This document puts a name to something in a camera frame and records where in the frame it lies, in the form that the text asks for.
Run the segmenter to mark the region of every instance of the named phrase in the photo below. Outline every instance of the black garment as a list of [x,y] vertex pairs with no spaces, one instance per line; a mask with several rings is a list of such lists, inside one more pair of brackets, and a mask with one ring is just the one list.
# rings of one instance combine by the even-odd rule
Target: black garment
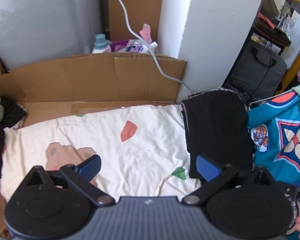
[[4,108],[4,116],[2,122],[0,123],[0,179],[2,169],[2,150],[4,147],[3,129],[6,127],[13,127],[26,115],[26,112],[20,106],[4,98],[1,98],[1,105]]
[[248,114],[235,93],[210,91],[182,103],[191,178],[202,179],[196,169],[200,154],[220,165],[252,169],[255,147],[248,134]]

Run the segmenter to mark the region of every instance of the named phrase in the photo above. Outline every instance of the wooden panel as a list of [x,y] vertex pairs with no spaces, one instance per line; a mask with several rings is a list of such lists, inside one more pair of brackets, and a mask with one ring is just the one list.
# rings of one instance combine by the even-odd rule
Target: wooden panel
[[[158,37],[158,28],[162,0],[122,0],[125,4],[131,28],[139,34],[142,26],[151,26],[151,37],[154,41]],[[117,0],[109,0],[110,36],[112,41],[133,39],[127,29],[124,13]]]

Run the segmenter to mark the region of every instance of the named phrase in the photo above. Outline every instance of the colorful patterned cloth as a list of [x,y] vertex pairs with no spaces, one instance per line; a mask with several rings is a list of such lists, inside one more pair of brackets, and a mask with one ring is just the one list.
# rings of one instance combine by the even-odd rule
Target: colorful patterned cloth
[[[300,96],[289,92],[248,112],[248,128],[257,145],[255,165],[264,165],[277,181],[300,181]],[[290,199],[294,218],[287,232],[298,239],[295,230],[300,203]]]

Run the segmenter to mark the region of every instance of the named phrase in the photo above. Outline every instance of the white cloth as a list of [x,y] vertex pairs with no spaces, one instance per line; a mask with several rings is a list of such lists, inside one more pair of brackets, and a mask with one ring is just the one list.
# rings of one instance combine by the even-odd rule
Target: white cloth
[[[33,166],[51,169],[56,158],[66,164],[61,147],[71,147],[78,157],[98,154],[98,187],[117,201],[126,195],[181,199],[196,190],[196,179],[189,178],[190,155],[178,105],[69,116],[5,133],[0,186],[7,200]],[[186,180],[171,175],[178,167],[185,169]]]

